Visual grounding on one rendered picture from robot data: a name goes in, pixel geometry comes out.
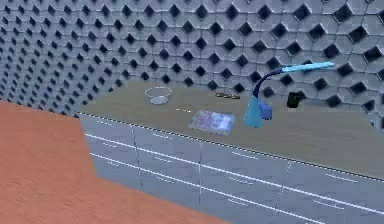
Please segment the clear glass bowl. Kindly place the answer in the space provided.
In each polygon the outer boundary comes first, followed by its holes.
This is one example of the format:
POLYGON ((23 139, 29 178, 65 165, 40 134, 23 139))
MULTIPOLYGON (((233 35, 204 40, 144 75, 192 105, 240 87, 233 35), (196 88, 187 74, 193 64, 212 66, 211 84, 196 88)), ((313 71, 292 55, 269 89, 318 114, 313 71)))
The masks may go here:
POLYGON ((151 87, 145 91, 149 102, 154 105, 166 104, 173 91, 168 87, 151 87))

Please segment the grey chest of drawers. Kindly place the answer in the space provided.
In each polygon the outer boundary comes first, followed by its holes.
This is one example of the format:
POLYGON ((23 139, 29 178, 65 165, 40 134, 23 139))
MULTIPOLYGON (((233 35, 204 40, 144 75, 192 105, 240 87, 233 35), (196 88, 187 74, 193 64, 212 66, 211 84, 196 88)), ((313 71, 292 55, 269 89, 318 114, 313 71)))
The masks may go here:
POLYGON ((361 113, 312 104, 288 109, 273 98, 272 119, 250 128, 243 122, 247 97, 173 86, 169 102, 155 106, 144 95, 149 87, 129 82, 79 110, 137 124, 144 148, 199 161, 203 186, 233 197, 226 214, 240 224, 262 222, 237 212, 252 207, 271 208, 281 222, 384 224, 384 137, 361 113), (199 110, 234 115, 230 134, 191 129, 199 110))

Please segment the blue patterned book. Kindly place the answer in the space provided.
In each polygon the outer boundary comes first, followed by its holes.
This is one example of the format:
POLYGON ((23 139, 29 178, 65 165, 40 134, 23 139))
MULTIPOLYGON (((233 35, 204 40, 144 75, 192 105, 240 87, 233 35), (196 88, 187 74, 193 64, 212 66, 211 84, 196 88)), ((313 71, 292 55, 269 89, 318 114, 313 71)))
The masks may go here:
POLYGON ((218 135, 229 135, 235 116, 231 114, 199 110, 193 117, 188 126, 204 132, 215 133, 218 135))

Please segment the small black box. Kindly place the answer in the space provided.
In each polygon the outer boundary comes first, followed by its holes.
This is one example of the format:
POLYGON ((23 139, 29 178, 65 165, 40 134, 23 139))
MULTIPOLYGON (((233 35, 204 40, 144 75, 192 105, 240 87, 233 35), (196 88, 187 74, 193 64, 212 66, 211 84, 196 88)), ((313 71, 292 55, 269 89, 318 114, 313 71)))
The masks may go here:
POLYGON ((300 94, 297 92, 290 92, 287 98, 288 108, 297 108, 300 102, 300 94))

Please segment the blue desk lamp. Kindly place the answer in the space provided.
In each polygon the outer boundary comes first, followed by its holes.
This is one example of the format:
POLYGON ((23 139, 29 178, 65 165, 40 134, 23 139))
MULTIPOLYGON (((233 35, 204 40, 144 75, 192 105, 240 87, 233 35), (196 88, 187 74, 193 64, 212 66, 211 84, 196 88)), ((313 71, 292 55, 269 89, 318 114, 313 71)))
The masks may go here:
POLYGON ((316 70, 316 69, 329 68, 333 66, 334 64, 332 62, 302 64, 302 65, 279 68, 263 76, 255 85, 252 95, 249 99, 247 109, 244 115, 244 124, 248 127, 253 127, 253 128, 259 128, 262 126, 261 109, 259 107, 259 102, 260 102, 259 91, 262 83, 267 78, 274 75, 281 74, 281 73, 289 73, 289 72, 305 71, 305 70, 316 70))

